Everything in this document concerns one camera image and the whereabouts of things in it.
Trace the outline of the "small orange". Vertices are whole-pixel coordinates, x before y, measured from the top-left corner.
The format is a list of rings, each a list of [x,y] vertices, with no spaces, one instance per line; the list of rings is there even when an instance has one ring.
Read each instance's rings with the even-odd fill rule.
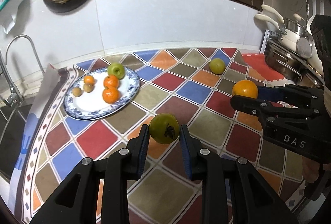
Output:
[[[232,95],[240,95],[256,99],[258,97],[258,87],[250,80],[241,80],[232,87]]]
[[[95,84],[95,78],[92,77],[91,75],[84,76],[84,84],[94,85]]]

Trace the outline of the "yellow-green pear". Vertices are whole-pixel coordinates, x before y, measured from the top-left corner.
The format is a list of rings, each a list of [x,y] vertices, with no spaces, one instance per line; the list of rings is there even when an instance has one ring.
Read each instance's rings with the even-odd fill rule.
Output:
[[[209,62],[209,68],[212,73],[221,75],[225,71],[225,62],[220,58],[214,58]]]

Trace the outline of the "brown kiwi front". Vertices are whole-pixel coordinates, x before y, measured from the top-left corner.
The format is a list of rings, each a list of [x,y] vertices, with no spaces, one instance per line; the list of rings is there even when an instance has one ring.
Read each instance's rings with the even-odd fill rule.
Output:
[[[75,96],[75,97],[79,97],[79,96],[81,96],[82,93],[83,93],[83,91],[81,90],[80,87],[74,87],[74,88],[72,89],[72,94],[73,94],[73,96]]]

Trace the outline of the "brown kiwi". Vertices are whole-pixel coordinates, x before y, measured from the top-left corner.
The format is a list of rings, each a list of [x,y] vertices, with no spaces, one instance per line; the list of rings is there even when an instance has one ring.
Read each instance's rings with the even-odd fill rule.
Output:
[[[79,96],[81,96],[82,93],[83,93],[83,91],[81,90],[80,87],[74,87],[74,88],[72,89],[72,94],[73,94],[73,96],[75,96],[75,97],[79,97]]]
[[[92,92],[92,91],[94,90],[94,84],[85,83],[85,84],[83,85],[83,90],[84,90],[84,92],[86,92],[86,93],[90,93],[90,92]]]

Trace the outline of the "large orange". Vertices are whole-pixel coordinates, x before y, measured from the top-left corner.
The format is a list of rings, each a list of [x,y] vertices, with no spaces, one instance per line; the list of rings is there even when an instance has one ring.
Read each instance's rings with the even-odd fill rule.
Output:
[[[120,92],[117,88],[111,87],[110,89],[104,89],[102,98],[107,104],[114,104],[120,98]]]
[[[108,75],[103,81],[105,89],[110,89],[111,87],[118,88],[119,85],[120,81],[115,75]]]

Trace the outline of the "small green persimmon front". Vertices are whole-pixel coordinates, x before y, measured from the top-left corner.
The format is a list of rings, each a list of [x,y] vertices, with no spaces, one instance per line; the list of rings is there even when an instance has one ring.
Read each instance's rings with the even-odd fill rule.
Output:
[[[160,144],[174,142],[180,132],[180,126],[176,118],[169,113],[158,114],[149,123],[150,136]]]

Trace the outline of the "brown kiwi back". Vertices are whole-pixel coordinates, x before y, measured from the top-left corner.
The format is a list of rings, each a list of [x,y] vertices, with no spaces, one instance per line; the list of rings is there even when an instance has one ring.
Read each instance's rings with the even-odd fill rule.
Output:
[[[86,93],[90,93],[90,92],[92,92],[92,91],[94,90],[94,84],[85,83],[85,84],[83,85],[83,90],[84,90],[84,92],[86,92]]]

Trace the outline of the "green apple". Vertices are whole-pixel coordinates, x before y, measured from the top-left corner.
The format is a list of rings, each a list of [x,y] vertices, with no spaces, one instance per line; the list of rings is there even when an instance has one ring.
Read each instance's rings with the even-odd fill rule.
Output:
[[[124,66],[122,66],[120,63],[112,63],[107,68],[108,75],[114,75],[119,80],[123,79],[126,72]]]

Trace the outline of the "chrome kitchen faucet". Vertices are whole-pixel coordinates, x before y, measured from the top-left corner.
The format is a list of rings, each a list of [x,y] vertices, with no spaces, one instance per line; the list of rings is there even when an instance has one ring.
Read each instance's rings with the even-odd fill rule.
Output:
[[[3,75],[3,77],[5,78],[10,90],[9,97],[4,98],[3,96],[1,96],[1,100],[9,107],[12,107],[15,103],[20,106],[24,101],[24,97],[20,93],[17,85],[14,83],[7,69],[7,54],[5,55],[5,57],[3,57],[3,55],[1,54],[1,75]]]

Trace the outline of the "steel pot lower rack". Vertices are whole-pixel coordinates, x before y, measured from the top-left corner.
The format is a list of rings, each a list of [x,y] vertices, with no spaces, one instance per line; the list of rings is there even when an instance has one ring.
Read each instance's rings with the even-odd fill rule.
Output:
[[[307,60],[275,42],[267,42],[265,51],[266,64],[281,73],[286,79],[297,85],[321,88],[324,76],[318,73]]]

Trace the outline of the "red striped cloth mat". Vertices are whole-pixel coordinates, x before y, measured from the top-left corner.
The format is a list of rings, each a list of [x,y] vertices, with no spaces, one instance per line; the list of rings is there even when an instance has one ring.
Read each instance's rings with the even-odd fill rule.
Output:
[[[264,54],[243,54],[244,62],[248,65],[248,77],[263,82],[266,86],[284,86],[294,84],[278,71],[269,67]]]

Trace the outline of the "white pot rack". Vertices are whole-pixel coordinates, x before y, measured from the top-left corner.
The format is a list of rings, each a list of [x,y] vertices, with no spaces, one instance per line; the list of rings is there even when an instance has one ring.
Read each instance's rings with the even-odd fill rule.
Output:
[[[268,43],[274,43],[280,45],[281,43],[278,41],[278,34],[271,30],[266,30],[264,33],[264,37],[262,40],[262,44],[260,47],[260,54],[264,54],[266,51],[266,46]]]

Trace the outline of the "blue white porcelain plate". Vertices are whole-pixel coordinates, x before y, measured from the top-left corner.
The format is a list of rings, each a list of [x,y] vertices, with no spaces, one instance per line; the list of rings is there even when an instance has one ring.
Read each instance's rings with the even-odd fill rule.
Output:
[[[104,100],[106,95],[104,80],[106,79],[107,68],[99,68],[86,74],[95,79],[94,88],[90,93],[84,91],[84,76],[76,79],[68,88],[63,100],[63,107],[66,113],[77,120],[95,120],[118,112],[124,108],[137,94],[140,88],[138,74],[125,68],[125,76],[119,82],[117,101],[108,104]]]

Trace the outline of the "colourful diamond pattern mat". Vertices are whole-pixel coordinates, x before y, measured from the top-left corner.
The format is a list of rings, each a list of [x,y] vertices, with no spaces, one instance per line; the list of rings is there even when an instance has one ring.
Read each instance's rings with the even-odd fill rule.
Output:
[[[303,198],[302,159],[263,140],[256,115],[231,107],[234,88],[283,86],[263,54],[163,49],[49,68],[28,113],[8,206],[29,223],[85,157],[104,160],[148,125],[141,179],[127,182],[131,223],[199,223],[202,184],[185,173],[179,127],[222,158],[252,163],[289,209]]]

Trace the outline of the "cream handled saucepan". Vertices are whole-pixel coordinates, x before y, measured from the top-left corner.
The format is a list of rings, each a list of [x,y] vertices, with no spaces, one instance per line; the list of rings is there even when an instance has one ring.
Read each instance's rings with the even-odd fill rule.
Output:
[[[305,35],[305,27],[294,19],[284,18],[272,6],[262,4],[262,14],[256,14],[255,18],[271,23],[276,29],[275,39],[285,48],[297,51],[298,40]]]

